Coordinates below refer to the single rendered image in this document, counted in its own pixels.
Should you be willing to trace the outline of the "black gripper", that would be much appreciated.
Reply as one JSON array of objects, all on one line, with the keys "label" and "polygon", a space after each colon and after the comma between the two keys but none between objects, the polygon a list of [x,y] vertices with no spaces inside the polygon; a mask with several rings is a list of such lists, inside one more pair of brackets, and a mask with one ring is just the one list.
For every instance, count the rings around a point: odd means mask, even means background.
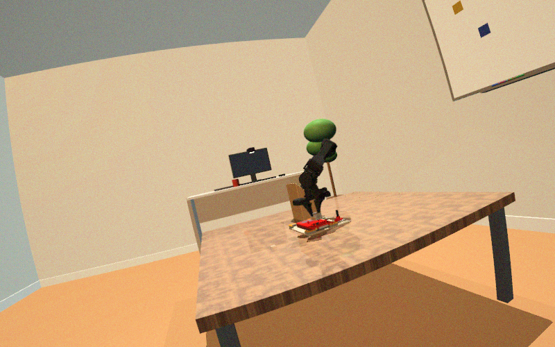
[{"label": "black gripper", "polygon": [[[316,188],[316,186],[317,185],[315,185],[315,183],[311,183],[308,186],[303,186],[302,189],[305,191],[305,195],[304,195],[305,198],[297,198],[297,199],[293,200],[293,205],[295,205],[295,206],[303,205],[306,208],[306,210],[308,211],[308,213],[310,213],[310,215],[312,215],[312,216],[313,216],[313,211],[312,211],[312,208],[311,208],[312,203],[310,203],[310,201],[314,200],[315,198],[314,197],[309,198],[309,189],[310,189],[310,187],[312,187],[314,189],[314,188]],[[330,197],[330,196],[331,196],[330,192],[327,191],[327,195],[325,195],[325,198]],[[319,201],[314,200],[317,212],[320,212],[321,203],[323,201],[324,201],[324,199],[320,199]]]}]

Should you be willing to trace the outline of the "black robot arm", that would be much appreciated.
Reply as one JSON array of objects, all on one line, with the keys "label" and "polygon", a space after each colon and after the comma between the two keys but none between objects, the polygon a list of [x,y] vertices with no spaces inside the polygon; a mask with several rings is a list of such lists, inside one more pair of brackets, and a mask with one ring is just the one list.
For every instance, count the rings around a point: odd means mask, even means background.
[{"label": "black robot arm", "polygon": [[[299,182],[301,184],[301,188],[303,186],[308,186],[311,183],[318,182],[318,177],[324,170],[324,160],[328,155],[331,155],[332,152],[336,150],[338,147],[336,143],[332,142],[329,139],[324,139],[321,142],[321,147],[318,155],[314,155],[312,159],[310,158],[306,165],[304,166],[304,172],[299,177]],[[327,188],[324,187],[319,189],[318,186],[316,188],[310,187],[309,189],[309,198],[314,197],[316,200],[324,199],[325,195],[327,195]]]}]

